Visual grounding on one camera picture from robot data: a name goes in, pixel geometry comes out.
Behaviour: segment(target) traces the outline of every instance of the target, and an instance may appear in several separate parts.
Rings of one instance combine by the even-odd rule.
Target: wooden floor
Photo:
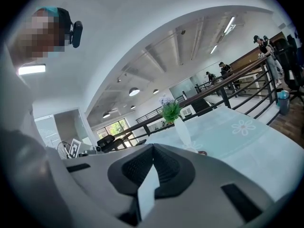
[[[282,88],[290,91],[283,80]],[[302,134],[303,124],[303,103],[299,98],[296,98],[290,102],[290,111],[288,115],[283,116],[279,114],[269,126],[286,135],[288,138],[292,139],[298,145],[304,148],[304,134]]]

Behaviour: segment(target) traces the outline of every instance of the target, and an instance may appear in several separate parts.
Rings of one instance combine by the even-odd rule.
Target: metal railing
[[[225,90],[226,86],[228,86],[228,85],[233,86],[233,84],[234,84],[233,82],[236,81],[238,78],[241,78],[243,76],[251,75],[252,71],[259,68],[259,67],[262,69],[262,71],[261,71],[261,74],[258,75],[258,77],[256,79],[252,80],[251,82],[246,82],[246,84],[247,84],[246,86],[244,86],[244,87],[242,87],[238,90],[234,89],[234,91],[232,91],[232,93],[229,93],[229,94],[226,93],[226,90]],[[200,116],[200,115],[208,112],[209,110],[215,109],[220,104],[225,104],[228,108],[236,110],[239,107],[241,107],[243,104],[252,100],[256,96],[262,97],[261,100],[258,103],[256,103],[254,106],[252,106],[249,110],[247,110],[244,113],[244,114],[248,115],[253,110],[255,110],[259,105],[261,105],[265,100],[269,99],[268,105],[265,108],[263,108],[259,113],[257,113],[257,115],[255,115],[253,117],[253,118],[257,119],[260,115],[262,115],[271,106],[271,104],[274,101],[277,102],[275,81],[273,79],[271,70],[269,69],[269,65],[266,61],[266,58],[259,59],[256,62],[252,63],[251,65],[246,66],[245,68],[241,68],[239,70],[231,71],[231,72],[225,74],[224,77],[227,77],[227,78],[224,79],[224,80],[218,81],[217,83],[214,83],[214,85],[210,85],[209,87],[203,87],[201,93],[199,93],[199,94],[197,94],[197,95],[195,95],[195,96],[193,96],[193,97],[191,97],[187,100],[184,100],[184,101],[180,102],[180,107],[183,107],[183,106],[185,107],[185,106],[188,106],[188,105],[190,105],[190,104],[192,104],[192,103],[194,103],[194,102],[196,102],[196,101],[198,101],[202,98],[205,98],[206,96],[212,95],[214,93],[216,93],[216,94],[218,94],[222,97],[222,100],[220,100],[219,102],[212,104],[211,106],[203,109],[200,112],[196,112],[195,114],[183,119],[183,121],[187,121],[187,120],[189,120],[193,117]],[[218,78],[214,79],[213,81],[219,80],[219,79],[222,79],[222,78],[223,78],[223,76],[218,77]],[[236,97],[240,93],[245,91],[246,89],[249,89],[249,87],[252,86],[254,83],[264,82],[264,81],[265,81],[265,84],[261,88],[257,88],[258,90],[255,93],[253,93],[252,95],[249,95],[248,98],[246,98],[244,101],[242,101],[238,105],[236,105],[234,107],[231,107],[230,102],[229,102],[229,100],[231,98]],[[267,90],[266,95],[261,95],[260,94],[263,90]],[[167,129],[169,127],[174,126],[174,124],[171,124],[169,126],[165,126],[163,128],[160,128],[160,129],[157,129],[157,130],[151,132],[150,129],[148,128],[148,124],[151,124],[151,123],[153,123],[153,122],[155,122],[155,121],[157,121],[161,118],[162,118],[162,116],[159,115],[159,114],[156,114],[155,116],[153,116],[151,118],[147,117],[146,120],[144,120],[144,121],[138,123],[137,125],[134,125],[134,126],[130,127],[129,129],[126,129],[123,132],[115,135],[115,138],[119,137],[120,135],[127,134],[129,132],[132,132],[134,130],[137,130],[137,129],[143,127],[144,130],[146,131],[146,133],[133,138],[133,139],[138,139],[138,138],[142,138],[142,137],[145,137],[145,136],[150,136],[153,133],[156,133],[156,132],[159,132],[159,131],[162,131],[164,129]]]
[[[184,96],[181,95],[181,96],[177,97],[176,100],[179,103],[181,103],[181,102],[185,101],[185,98],[184,98]],[[162,113],[162,107],[159,107],[159,108],[149,112],[148,114],[136,119],[136,121],[137,121],[137,123],[142,123],[142,122],[148,120],[149,118],[152,118],[160,113]]]
[[[148,120],[149,118],[153,118],[156,115],[159,115],[160,113],[162,113],[162,107],[159,107],[151,112],[149,112],[148,114],[136,119],[137,123],[142,123],[146,120]]]

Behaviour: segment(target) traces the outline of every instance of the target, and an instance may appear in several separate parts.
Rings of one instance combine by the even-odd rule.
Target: purple flower
[[[160,98],[161,105],[169,105],[169,104],[174,103],[174,102],[175,102],[174,99],[171,99],[170,97],[167,97],[165,95]]]

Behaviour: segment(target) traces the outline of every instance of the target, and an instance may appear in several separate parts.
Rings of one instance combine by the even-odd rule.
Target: white ceiling
[[[53,113],[54,108],[59,112],[77,106],[88,115],[94,106],[92,113],[97,112],[98,116],[125,103],[128,107],[120,113],[129,112],[131,104],[138,105],[150,97],[151,92],[145,89],[153,86],[159,75],[183,67],[196,51],[196,57],[209,54],[231,15],[242,18],[242,12],[231,9],[268,9],[260,0],[34,0],[24,10],[23,20],[39,6],[67,9],[73,22],[82,21],[84,30],[79,48],[69,46],[56,58],[38,60],[46,64],[46,73],[23,77],[36,99],[34,110],[39,109],[43,115]],[[209,8],[217,13],[208,14]],[[191,21],[199,14],[204,14],[203,21],[202,18]],[[182,24],[187,18],[190,18],[189,23],[174,28],[177,21]],[[174,24],[171,30],[161,34],[171,24]],[[193,51],[201,26],[201,40]],[[180,31],[183,29],[186,33],[182,36]],[[137,50],[134,48],[142,45],[145,48],[130,60],[129,56]],[[117,84],[119,76],[122,81]],[[140,88],[140,95],[145,97],[137,95],[131,99],[128,90],[133,86]],[[54,100],[54,104],[44,110],[45,102],[49,100]],[[100,121],[92,116],[89,119],[96,118],[96,123]]]
[[[146,91],[149,84],[162,74],[183,67],[191,61],[191,58],[194,60],[202,54],[210,54],[232,16],[236,17],[235,30],[238,26],[244,25],[244,13],[244,11],[223,10],[217,14],[197,18],[168,31],[143,48],[121,71],[116,72],[89,114],[87,118],[89,124],[96,126],[103,121],[131,112],[131,105],[142,104],[148,95],[151,98],[153,93]],[[132,87],[139,88],[141,92],[130,97],[129,89]],[[110,117],[102,119],[103,113],[113,108],[118,108],[119,112],[113,112]]]

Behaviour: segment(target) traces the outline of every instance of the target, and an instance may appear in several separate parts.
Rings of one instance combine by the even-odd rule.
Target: trash can
[[[289,112],[289,92],[282,90],[278,94],[278,106],[280,107],[280,114],[287,115]]]

